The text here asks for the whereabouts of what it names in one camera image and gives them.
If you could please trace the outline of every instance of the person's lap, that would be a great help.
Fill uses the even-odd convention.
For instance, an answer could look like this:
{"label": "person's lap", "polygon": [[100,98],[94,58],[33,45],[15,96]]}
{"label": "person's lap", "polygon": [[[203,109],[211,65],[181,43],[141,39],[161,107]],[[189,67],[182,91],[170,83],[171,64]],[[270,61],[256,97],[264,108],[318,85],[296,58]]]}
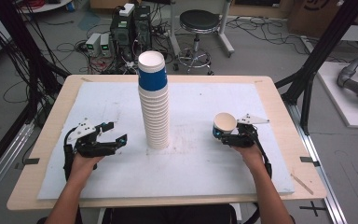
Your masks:
{"label": "person's lap", "polygon": [[115,208],[111,224],[230,224],[229,204]]}

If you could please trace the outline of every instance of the person's left arm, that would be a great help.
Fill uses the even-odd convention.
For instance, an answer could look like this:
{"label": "person's left arm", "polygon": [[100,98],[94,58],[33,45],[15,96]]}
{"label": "person's left arm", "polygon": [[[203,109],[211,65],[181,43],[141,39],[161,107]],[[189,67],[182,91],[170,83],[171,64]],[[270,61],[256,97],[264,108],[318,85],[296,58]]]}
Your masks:
{"label": "person's left arm", "polygon": [[45,224],[50,223],[75,223],[77,206],[80,193],[86,187],[87,180],[91,175],[94,164],[103,157],[84,158],[80,154],[75,155],[72,171],[63,188],[60,197],[55,203]]}

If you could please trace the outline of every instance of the stack of cups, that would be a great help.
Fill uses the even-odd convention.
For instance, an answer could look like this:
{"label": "stack of cups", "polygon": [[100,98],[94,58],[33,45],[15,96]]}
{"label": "stack of cups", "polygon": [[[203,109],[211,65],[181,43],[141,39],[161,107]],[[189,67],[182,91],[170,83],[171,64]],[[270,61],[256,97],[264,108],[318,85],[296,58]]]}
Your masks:
{"label": "stack of cups", "polygon": [[139,55],[139,86],[147,144],[155,149],[169,144],[168,80],[165,60],[157,51]]}

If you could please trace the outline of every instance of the floor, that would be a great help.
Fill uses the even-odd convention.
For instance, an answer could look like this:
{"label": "floor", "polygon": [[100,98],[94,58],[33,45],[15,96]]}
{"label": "floor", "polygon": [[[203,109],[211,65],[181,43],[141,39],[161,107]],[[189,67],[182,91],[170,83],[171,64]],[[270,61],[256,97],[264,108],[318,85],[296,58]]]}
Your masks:
{"label": "floor", "polygon": [[[75,12],[70,13],[60,8],[40,13],[37,18],[50,48],[62,64],[72,74],[87,74],[87,62],[83,55],[73,52],[74,44],[87,39],[93,32],[108,31],[110,14],[89,10],[86,1]],[[31,33],[39,48],[46,49],[35,32]],[[296,72],[308,58],[306,49],[298,38],[287,38],[288,44],[283,44],[280,37],[290,35],[287,33],[285,21],[246,19],[237,23],[230,22],[226,34],[235,49],[230,58],[215,35],[201,37],[200,46],[213,55],[213,71],[216,76],[269,76],[278,81]],[[259,39],[264,38],[264,35],[269,41]],[[179,45],[191,45],[192,38],[189,35],[178,35]],[[161,42],[166,48],[169,47],[166,40]],[[357,55],[356,43],[343,41],[338,44],[328,61],[348,62]],[[170,75],[179,75],[186,70],[180,67],[179,71],[173,71],[172,63],[167,63],[167,72]],[[190,75],[206,73],[206,69],[200,69],[192,70]],[[5,53],[0,52],[0,140],[25,106],[25,85],[19,82],[21,79],[16,75],[11,61]],[[358,223],[358,129],[345,126],[318,78],[314,80],[309,130],[346,221]],[[47,210],[14,212],[6,207],[7,199],[21,174],[21,169],[16,169],[15,165],[21,162],[23,155],[26,157],[29,153],[26,149],[32,146],[39,132],[40,128],[36,127],[30,140],[0,182],[0,223],[36,223],[39,218],[48,214]],[[323,201],[295,201],[285,204],[297,223],[332,223]],[[242,219],[246,220],[253,210],[251,204],[241,204]],[[96,223],[98,212],[97,209],[83,209],[84,222]]]}

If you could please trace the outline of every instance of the desk leg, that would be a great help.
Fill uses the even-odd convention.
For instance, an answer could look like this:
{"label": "desk leg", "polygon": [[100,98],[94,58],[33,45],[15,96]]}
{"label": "desk leg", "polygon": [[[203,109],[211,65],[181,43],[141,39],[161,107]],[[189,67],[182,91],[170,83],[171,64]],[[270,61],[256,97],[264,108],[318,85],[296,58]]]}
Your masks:
{"label": "desk leg", "polygon": [[175,35],[175,4],[175,1],[171,0],[171,30],[168,30],[168,35],[171,40],[175,58],[177,58],[179,56],[180,48]]}
{"label": "desk leg", "polygon": [[226,22],[227,22],[227,16],[230,6],[230,0],[226,0],[225,5],[223,7],[223,17],[220,22],[220,29],[219,29],[219,38],[222,40],[223,44],[226,47],[226,50],[228,52],[228,58],[231,57],[231,54],[234,53],[234,48],[232,48],[231,44],[229,43],[226,35],[225,35],[225,29],[226,29]]}

